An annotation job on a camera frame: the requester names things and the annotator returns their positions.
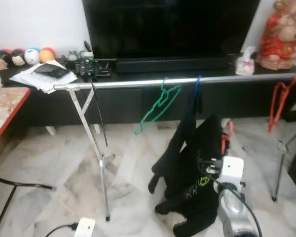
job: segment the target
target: white wall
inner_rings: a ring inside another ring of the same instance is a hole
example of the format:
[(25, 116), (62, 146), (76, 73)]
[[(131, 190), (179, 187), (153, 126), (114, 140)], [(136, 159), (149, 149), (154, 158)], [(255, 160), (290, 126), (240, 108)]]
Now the white wall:
[[(259, 44), (275, 0), (260, 0), (242, 51)], [(0, 0), (0, 49), (52, 47), (58, 56), (90, 42), (82, 0)]]

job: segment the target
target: black tv screen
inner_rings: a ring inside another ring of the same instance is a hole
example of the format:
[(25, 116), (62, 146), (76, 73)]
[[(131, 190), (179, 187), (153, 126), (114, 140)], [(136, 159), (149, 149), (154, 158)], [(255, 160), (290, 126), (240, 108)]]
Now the black tv screen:
[(259, 0), (83, 0), (96, 58), (239, 53)]

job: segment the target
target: white plug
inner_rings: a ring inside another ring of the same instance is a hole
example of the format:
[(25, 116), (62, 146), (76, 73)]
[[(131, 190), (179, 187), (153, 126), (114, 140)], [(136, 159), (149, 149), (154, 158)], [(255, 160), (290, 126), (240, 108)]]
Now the white plug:
[[(245, 162), (238, 157), (224, 156), (222, 158), (222, 169), (217, 181), (233, 184), (238, 192), (241, 192), (241, 179)], [(214, 183), (214, 190), (218, 193), (218, 184)]]
[(74, 237), (92, 237), (95, 227), (95, 220), (89, 218), (81, 218), (78, 227), (74, 233)]

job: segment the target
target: tile floor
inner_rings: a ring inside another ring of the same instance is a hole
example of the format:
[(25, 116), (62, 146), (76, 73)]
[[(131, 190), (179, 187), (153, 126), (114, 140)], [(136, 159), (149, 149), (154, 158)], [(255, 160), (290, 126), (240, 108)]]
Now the tile floor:
[[(264, 237), (296, 237), (296, 186), (287, 167), (296, 153), (290, 145), (282, 175), (279, 199), (270, 190), (280, 157), (276, 150), (279, 134), (284, 142), (296, 133), (296, 123), (281, 122), (269, 135), (264, 118), (235, 119), (229, 153), (245, 160), (246, 199), (253, 208)], [(40, 182), (57, 187), (54, 191), (18, 188), (0, 228), (0, 237), (44, 237), (60, 224), (96, 219), (95, 237), (171, 237), (172, 227), (183, 220), (176, 213), (154, 212), (165, 189), (159, 182), (155, 194), (148, 192), (151, 166), (163, 154), (178, 122), (154, 123), (138, 136), (136, 124), (107, 125), (109, 147), (102, 135), (97, 140), (107, 160), (106, 179), (111, 221), (105, 222), (101, 178), (97, 160), (82, 126), (57, 127), (49, 136), (43, 128), (30, 128), (13, 137), (0, 158), (0, 177), (19, 182)], [(11, 187), (0, 184), (0, 211)], [(73, 237), (68, 229), (53, 236)], [(197, 237), (223, 237), (217, 218)]]

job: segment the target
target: soundbar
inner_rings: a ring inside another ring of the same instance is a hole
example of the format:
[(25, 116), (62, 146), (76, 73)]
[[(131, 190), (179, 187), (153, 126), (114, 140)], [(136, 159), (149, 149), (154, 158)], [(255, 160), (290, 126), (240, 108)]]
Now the soundbar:
[(121, 58), (116, 61), (117, 73), (144, 73), (228, 68), (229, 57), (212, 58)]

